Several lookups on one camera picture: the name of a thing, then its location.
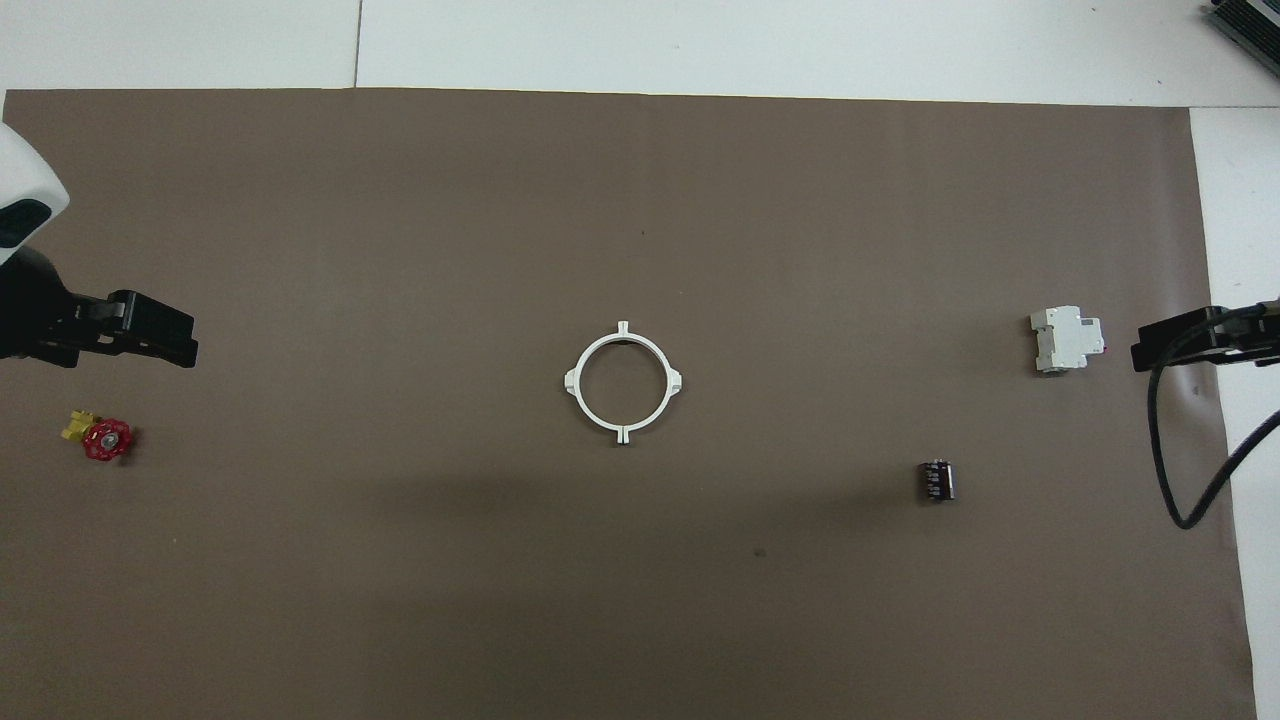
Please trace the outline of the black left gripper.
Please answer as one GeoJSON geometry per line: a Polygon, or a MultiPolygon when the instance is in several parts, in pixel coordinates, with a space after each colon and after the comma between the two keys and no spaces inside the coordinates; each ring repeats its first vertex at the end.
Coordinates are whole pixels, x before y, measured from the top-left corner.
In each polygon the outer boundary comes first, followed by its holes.
{"type": "Polygon", "coordinates": [[[134,354],[195,368],[195,318],[133,290],[109,295],[108,338],[96,311],[105,301],[73,293],[52,263],[31,247],[18,249],[1,269],[1,357],[32,357],[74,366],[82,352],[134,354]]]}

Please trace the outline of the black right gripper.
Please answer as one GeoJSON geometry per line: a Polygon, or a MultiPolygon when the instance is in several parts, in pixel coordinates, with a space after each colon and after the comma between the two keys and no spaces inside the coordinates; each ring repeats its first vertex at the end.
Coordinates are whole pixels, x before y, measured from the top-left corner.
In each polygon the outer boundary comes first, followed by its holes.
{"type": "Polygon", "coordinates": [[[1224,313],[1213,329],[1192,333],[1201,323],[1219,315],[1217,307],[1198,307],[1140,327],[1132,346],[1132,369],[1151,372],[1161,357],[1169,365],[1193,363],[1194,357],[1224,347],[1217,365],[1252,363],[1279,364],[1279,300],[1235,307],[1224,313]]]}

